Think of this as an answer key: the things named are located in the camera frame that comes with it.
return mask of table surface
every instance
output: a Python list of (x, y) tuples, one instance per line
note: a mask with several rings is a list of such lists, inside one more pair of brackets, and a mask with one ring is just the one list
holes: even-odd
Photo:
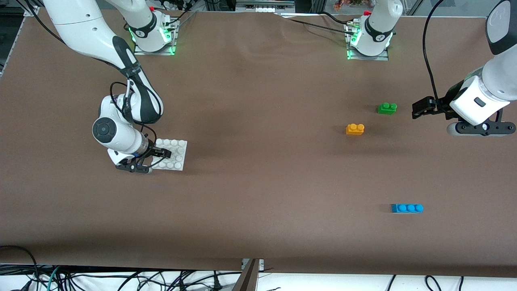
[[(124, 34), (117, 11), (103, 14)], [(339, 33), (274, 14), (195, 14), (175, 56), (138, 56), (165, 106), (153, 128), (188, 140), (183, 172), (141, 175), (116, 170), (91, 134), (123, 77), (27, 19), (0, 80), (0, 242), (48, 264), (239, 269), (261, 257), (284, 272), (516, 275), (517, 135), (452, 137), (443, 116), (411, 119), (432, 93), (424, 21), (401, 18), (390, 60), (371, 62), (347, 60)], [(484, 19), (433, 19), (428, 52), (443, 95), (491, 58)], [(395, 115), (376, 114), (386, 101)], [(365, 133), (344, 135), (349, 123)]]

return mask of green lego brick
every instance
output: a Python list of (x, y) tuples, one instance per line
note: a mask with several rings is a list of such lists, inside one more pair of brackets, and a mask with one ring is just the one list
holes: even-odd
[(386, 114), (386, 115), (392, 115), (397, 111), (397, 105), (395, 103), (387, 103), (384, 102), (379, 107), (377, 107), (377, 113), (379, 114)]

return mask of black button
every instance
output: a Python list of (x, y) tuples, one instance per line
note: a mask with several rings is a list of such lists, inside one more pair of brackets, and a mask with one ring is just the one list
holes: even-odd
[(107, 135), (108, 132), (110, 132), (110, 126), (105, 123), (101, 123), (97, 127), (97, 133), (100, 135)]
[(115, 137), (117, 126), (110, 118), (102, 117), (94, 123), (92, 132), (99, 142), (107, 143)]
[(476, 99), (474, 99), (474, 102), (481, 107), (484, 107), (486, 105), (486, 103), (483, 102), (483, 100), (479, 99), (479, 97), (476, 97)]

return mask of lego brick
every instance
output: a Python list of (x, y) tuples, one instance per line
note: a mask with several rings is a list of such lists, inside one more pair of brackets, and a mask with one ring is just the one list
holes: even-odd
[(392, 213), (422, 213), (422, 204), (392, 204)]
[(377, 107), (377, 113), (379, 114), (386, 114), (386, 115), (392, 115), (397, 111), (397, 105), (395, 103), (387, 103), (384, 102), (379, 107)]
[[(171, 158), (166, 158), (163, 161), (153, 166), (153, 169), (157, 170), (175, 170), (183, 171), (183, 164), (185, 162), (185, 154), (187, 152), (187, 141), (186, 140), (175, 140), (175, 139), (157, 139), (156, 146), (159, 148), (168, 149), (171, 151)], [(153, 156), (153, 163), (161, 160), (162, 158)]]
[(351, 123), (346, 126), (345, 133), (348, 135), (362, 135), (364, 133), (364, 125)]

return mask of white lego baseplate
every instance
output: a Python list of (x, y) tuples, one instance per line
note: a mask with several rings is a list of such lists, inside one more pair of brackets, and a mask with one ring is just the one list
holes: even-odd
[[(175, 170), (183, 171), (183, 164), (185, 162), (185, 153), (187, 152), (186, 140), (175, 139), (157, 139), (156, 146), (159, 148), (168, 149), (171, 151), (171, 158), (165, 158), (163, 161), (153, 166), (157, 170)], [(153, 163), (158, 162), (162, 158), (153, 156)]]

